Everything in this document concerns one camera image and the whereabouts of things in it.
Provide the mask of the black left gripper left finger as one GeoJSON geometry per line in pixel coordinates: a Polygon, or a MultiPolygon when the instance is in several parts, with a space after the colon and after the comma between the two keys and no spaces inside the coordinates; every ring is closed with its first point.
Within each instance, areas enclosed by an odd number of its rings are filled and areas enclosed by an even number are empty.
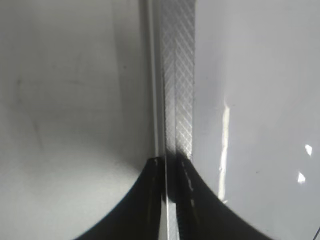
{"type": "Polygon", "coordinates": [[[77,239],[157,240],[164,190],[164,159],[150,158],[124,198],[77,239]]]}

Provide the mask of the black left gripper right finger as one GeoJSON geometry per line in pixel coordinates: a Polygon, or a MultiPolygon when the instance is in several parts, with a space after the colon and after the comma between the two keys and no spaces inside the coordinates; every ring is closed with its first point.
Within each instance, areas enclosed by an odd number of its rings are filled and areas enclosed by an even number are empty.
{"type": "Polygon", "coordinates": [[[270,240],[235,214],[202,180],[190,160],[175,161],[176,216],[181,240],[270,240]]]}

